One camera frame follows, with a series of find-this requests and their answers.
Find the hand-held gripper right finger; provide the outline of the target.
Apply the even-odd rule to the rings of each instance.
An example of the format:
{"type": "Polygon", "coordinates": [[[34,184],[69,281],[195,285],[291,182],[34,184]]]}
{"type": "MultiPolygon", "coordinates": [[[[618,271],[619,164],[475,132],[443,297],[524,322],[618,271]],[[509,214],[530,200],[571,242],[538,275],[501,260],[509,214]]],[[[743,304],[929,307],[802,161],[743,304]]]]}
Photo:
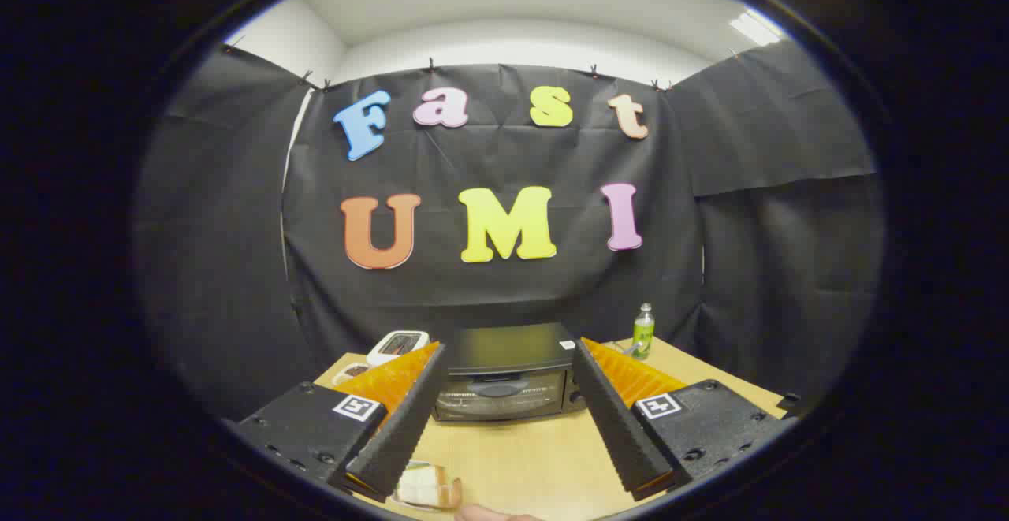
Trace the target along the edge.
{"type": "Polygon", "coordinates": [[[685,384],[588,338],[575,342],[572,367],[616,477],[637,501],[720,473],[797,421],[716,378],[685,384]]]}

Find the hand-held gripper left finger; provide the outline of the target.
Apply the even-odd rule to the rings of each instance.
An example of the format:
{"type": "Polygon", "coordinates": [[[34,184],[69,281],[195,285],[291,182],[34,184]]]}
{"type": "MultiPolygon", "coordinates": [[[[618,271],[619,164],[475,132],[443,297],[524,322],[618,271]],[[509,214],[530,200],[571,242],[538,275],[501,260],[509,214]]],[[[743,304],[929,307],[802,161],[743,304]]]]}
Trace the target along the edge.
{"type": "Polygon", "coordinates": [[[424,434],[447,362],[434,341],[334,388],[302,382],[235,434],[296,477],[383,502],[424,434]]]}

